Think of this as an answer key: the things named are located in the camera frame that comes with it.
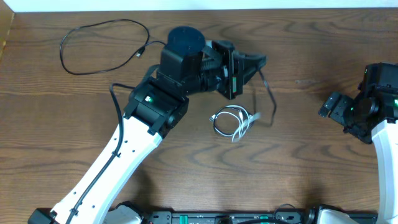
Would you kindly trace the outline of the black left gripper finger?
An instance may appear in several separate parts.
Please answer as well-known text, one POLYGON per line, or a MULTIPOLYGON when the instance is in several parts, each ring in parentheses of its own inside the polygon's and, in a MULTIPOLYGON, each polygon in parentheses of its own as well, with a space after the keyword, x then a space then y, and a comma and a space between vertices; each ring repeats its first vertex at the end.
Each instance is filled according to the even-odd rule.
POLYGON ((242 67, 263 67, 267 63, 267 56, 263 54, 246 54, 235 51, 234 60, 242 67))
POLYGON ((243 68, 243 85, 246 85, 248 81, 257 73, 259 69, 258 65, 245 65, 243 68))

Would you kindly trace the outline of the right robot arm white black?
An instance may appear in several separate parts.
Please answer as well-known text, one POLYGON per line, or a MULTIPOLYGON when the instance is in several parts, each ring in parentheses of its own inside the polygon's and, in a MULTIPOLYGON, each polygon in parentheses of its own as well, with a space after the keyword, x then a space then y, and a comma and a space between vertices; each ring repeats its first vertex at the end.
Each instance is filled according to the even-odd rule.
POLYGON ((379 178, 376 221, 397 223, 397 65, 367 65, 358 89, 355 98, 333 92, 318 114, 375 147, 379 178))

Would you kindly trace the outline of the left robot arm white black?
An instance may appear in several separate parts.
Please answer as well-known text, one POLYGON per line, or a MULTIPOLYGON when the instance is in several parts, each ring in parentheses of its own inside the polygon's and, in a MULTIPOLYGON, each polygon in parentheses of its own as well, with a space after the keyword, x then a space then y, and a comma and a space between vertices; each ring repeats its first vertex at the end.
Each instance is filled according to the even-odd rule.
POLYGON ((188 110, 190 95, 217 91, 232 100, 266 64, 263 54, 245 54, 228 40, 207 41, 197 29, 172 29, 151 66, 117 108, 118 126, 83 178, 53 208, 38 208, 29 223, 111 223, 111 205, 140 163, 188 110))

